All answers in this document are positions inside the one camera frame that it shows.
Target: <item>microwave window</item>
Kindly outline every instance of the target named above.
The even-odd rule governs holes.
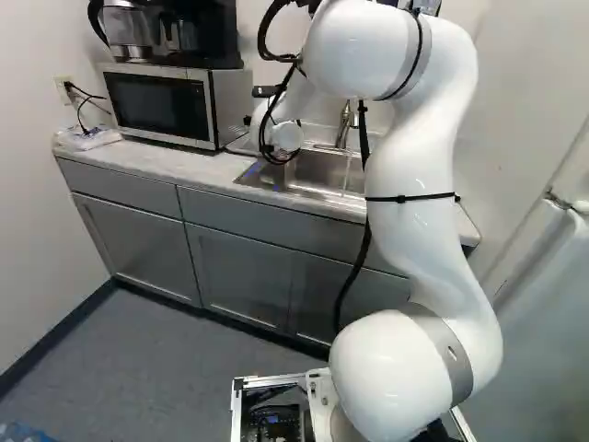
[[[120,126],[211,141],[203,82],[113,73],[105,79]]]

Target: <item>faucet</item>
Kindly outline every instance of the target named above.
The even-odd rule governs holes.
[[[350,128],[358,127],[358,116],[353,112],[350,101],[346,100],[340,114],[340,127],[335,138],[336,149],[346,150],[348,146],[348,132]]]

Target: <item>metal cart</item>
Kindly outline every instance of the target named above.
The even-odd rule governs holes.
[[[331,442],[330,422],[337,418],[338,408],[328,368],[294,375],[235,378],[231,442]],[[442,417],[442,424],[447,440],[477,442],[458,407]],[[362,437],[358,434],[352,440]]]

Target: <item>refrigerator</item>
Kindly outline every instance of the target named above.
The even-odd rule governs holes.
[[[589,440],[589,120],[493,270],[504,359],[460,408],[479,442]]]

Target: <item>floor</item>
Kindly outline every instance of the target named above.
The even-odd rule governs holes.
[[[231,379],[325,363],[117,291],[0,402],[63,442],[228,442]]]

